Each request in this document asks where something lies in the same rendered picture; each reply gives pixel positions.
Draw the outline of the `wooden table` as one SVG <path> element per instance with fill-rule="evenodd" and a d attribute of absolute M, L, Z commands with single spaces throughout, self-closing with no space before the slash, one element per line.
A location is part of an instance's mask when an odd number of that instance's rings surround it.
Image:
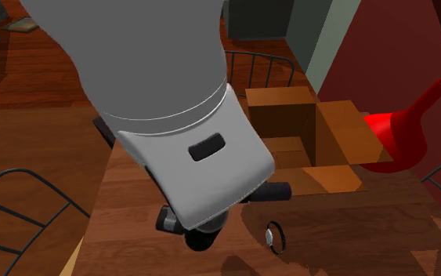
<path fill-rule="evenodd" d="M 164 198 L 120 144 L 72 276 L 441 276 L 441 208 L 409 171 L 363 192 L 236 205 L 213 246 L 157 231 Z"/>

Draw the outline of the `pale flat mat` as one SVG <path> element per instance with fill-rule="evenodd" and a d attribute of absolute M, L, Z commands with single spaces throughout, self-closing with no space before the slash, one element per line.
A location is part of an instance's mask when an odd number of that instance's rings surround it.
<path fill-rule="evenodd" d="M 4 27 L 2 27 L 2 30 L 19 32 L 19 33 L 31 33 L 32 31 L 38 28 L 39 26 L 31 17 L 24 16 L 17 20 L 14 20 L 9 24 L 6 24 Z"/>

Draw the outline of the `red funnel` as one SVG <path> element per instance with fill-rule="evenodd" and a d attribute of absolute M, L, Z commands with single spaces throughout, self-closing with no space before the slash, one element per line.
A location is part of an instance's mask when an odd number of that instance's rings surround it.
<path fill-rule="evenodd" d="M 392 161 L 361 166 L 375 173 L 396 173 L 419 163 L 428 149 L 421 119 L 440 97 L 441 79 L 438 79 L 406 110 L 365 116 L 365 122 L 392 157 Z"/>

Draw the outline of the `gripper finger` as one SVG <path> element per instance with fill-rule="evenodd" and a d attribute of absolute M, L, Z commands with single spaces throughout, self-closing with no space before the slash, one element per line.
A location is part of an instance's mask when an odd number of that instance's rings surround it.
<path fill-rule="evenodd" d="M 158 231 L 168 232 L 172 234 L 184 234 L 185 229 L 178 221 L 170 206 L 164 205 L 157 217 L 155 227 Z"/>

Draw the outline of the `dark cabinet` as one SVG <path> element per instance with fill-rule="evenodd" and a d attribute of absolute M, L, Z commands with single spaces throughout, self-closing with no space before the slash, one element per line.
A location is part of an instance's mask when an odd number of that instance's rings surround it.
<path fill-rule="evenodd" d="M 287 34 L 295 0 L 224 0 L 229 39 L 281 39 Z"/>

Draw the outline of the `black cylinder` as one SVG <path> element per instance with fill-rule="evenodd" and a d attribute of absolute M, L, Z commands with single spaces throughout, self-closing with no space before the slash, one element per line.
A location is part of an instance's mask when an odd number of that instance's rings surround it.
<path fill-rule="evenodd" d="M 291 186 L 288 182 L 263 183 L 241 203 L 288 201 L 290 199 Z"/>

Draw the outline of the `open brown cardboard box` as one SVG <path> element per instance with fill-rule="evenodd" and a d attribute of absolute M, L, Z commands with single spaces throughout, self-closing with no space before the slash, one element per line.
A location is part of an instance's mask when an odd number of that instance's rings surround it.
<path fill-rule="evenodd" d="M 294 196 L 365 191 L 354 165 L 392 159 L 349 100 L 320 102 L 293 86 L 246 89 L 240 105 L 274 158 L 269 181 Z"/>

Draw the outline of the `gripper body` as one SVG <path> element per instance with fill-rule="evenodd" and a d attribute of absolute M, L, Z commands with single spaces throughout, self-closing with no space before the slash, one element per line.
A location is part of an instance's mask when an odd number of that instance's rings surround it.
<path fill-rule="evenodd" d="M 223 212 L 206 223 L 185 233 L 185 242 L 193 250 L 201 252 L 209 249 L 226 224 L 229 213 Z"/>

